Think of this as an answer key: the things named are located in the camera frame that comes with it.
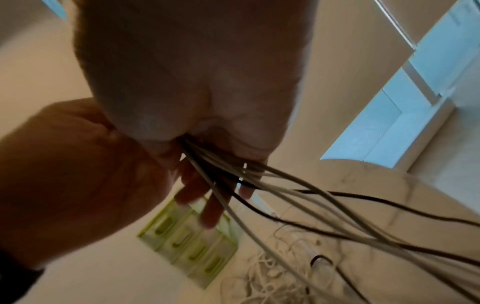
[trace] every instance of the bundle of cables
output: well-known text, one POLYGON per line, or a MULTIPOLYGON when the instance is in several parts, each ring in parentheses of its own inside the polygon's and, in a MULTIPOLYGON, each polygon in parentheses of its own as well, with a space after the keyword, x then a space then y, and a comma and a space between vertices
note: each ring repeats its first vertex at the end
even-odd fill
POLYGON ((180 143, 183 147, 184 154, 189 159, 190 163, 196 168, 198 173, 210 185, 213 195, 217 197, 217 199, 222 204, 225 211, 230 215, 230 217, 237 222, 240 228, 246 234, 248 234, 253 239, 253 241, 256 242, 259 247, 265 251, 268 256, 274 258, 279 265, 281 265, 287 271, 291 272, 292 275, 294 275, 296 279, 299 280, 299 282, 307 286, 309 288, 309 291, 315 293, 316 296, 318 296, 319 298, 322 298, 325 301, 331 303, 346 303, 346 301, 337 298, 336 296, 326 292, 325 290, 322 290, 321 288, 313 284, 305 276, 298 273, 293 267, 291 267, 291 265, 289 265, 289 263, 284 260, 280 255, 274 252, 274 250, 265 245, 265 243, 262 242, 262 240, 259 239, 240 219, 240 217, 232 210, 232 208, 229 207, 228 200, 224 197, 224 195, 236 198, 248 209, 268 220, 300 228, 304 231, 315 233, 323 237, 364 244, 377 250, 381 250, 385 253, 391 254, 395 257, 401 258, 419 267, 420 269, 443 283, 448 288, 453 289, 465 298, 469 299, 471 302, 480 304, 480 296, 478 296, 478 291, 480 290, 480 279, 477 279, 477 282, 475 282, 459 276, 457 272, 455 274, 448 272, 428 262, 435 261, 439 263, 444 263, 457 269, 467 271, 470 274, 480 278, 480 271, 476 272, 462 266, 462 264, 465 264, 469 266, 474 266, 475 268, 480 268, 480 261, 448 252, 408 244, 407 242, 404 242, 394 237, 393 235, 388 234, 386 231, 383 231, 379 227, 375 226, 363 216, 357 214, 355 211, 348 208, 345 204, 341 203, 337 198, 352 197, 362 200, 369 200, 381 204, 386 204, 401 209, 403 211, 431 218, 434 220, 456 222, 464 225, 474 226, 476 228, 480 228, 480 224, 463 219, 432 215, 426 212, 415 210, 410 207, 406 207, 404 205, 400 205, 375 197, 343 192, 325 191, 315 187, 314 185, 306 181, 284 173, 280 170, 271 168, 265 164, 234 157, 228 153, 225 153, 224 151, 200 143, 190 136, 185 136, 181 138, 180 143), (262 182, 259 180, 259 176, 262 175, 287 179, 303 187, 303 189, 285 189, 262 182), (241 196, 236 194, 235 188, 231 187, 231 184, 233 182, 241 183, 242 185, 246 185, 253 189, 268 191, 271 194, 282 199, 283 201, 289 203, 291 206, 297 208, 298 210, 301 210, 309 216, 312 216, 315 220, 318 220, 323 224, 329 226, 335 232, 321 230, 316 227, 308 226, 294 221, 288 221, 272 214, 263 212, 262 210, 256 208, 255 206, 244 200, 241 196), (336 221, 330 220, 328 217, 320 214, 319 212, 315 212, 313 209, 299 203, 298 200, 294 199, 293 197, 306 200, 319 208, 323 208, 324 210, 331 213, 333 216, 341 219, 349 226, 358 230, 360 234, 351 232, 351 229, 346 229, 342 225, 339 225, 336 221))

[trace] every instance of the human hand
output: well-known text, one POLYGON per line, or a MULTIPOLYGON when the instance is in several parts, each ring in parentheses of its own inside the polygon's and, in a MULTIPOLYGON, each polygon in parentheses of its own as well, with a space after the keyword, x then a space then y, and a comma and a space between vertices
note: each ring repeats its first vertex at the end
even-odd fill
POLYGON ((92 99, 55 103, 0 141, 0 248, 40 267, 139 219, 174 181, 92 99))
MULTIPOLYGON (((95 97, 163 165, 178 166, 175 138, 185 133, 260 162, 280 144, 317 0, 76 2, 75 50, 95 97)), ((187 162, 180 167, 186 186, 177 201, 205 195, 203 178, 187 162)), ((203 223, 214 226, 222 212, 212 198, 203 223)))

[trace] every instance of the black wristband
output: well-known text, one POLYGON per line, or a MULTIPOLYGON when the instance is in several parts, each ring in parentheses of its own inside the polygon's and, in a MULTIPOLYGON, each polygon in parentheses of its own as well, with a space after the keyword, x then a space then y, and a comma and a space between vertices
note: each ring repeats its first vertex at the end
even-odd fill
POLYGON ((27 294, 45 272, 23 267, 0 249, 0 304, 12 304, 27 294))

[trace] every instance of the hand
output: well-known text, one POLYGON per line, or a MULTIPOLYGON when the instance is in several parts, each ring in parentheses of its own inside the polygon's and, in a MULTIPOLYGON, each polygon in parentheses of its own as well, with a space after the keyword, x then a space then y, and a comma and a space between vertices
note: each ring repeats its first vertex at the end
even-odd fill
MULTIPOLYGON (((120 130, 170 168, 185 133, 267 162, 297 104, 317 0, 76 2, 77 57, 120 130)), ((177 200, 188 203, 209 187, 181 167, 177 200)), ((213 198, 203 223, 214 226, 222 212, 213 198)))
POLYGON ((0 247, 40 267, 139 219, 174 181, 93 100, 53 104, 0 141, 0 247))

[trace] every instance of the floor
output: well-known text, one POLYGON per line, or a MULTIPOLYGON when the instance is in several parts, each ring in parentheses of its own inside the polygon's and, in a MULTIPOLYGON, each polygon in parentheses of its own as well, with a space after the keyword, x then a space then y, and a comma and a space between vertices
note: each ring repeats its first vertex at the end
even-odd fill
POLYGON ((480 213, 480 55, 456 83, 458 109, 410 169, 480 213))

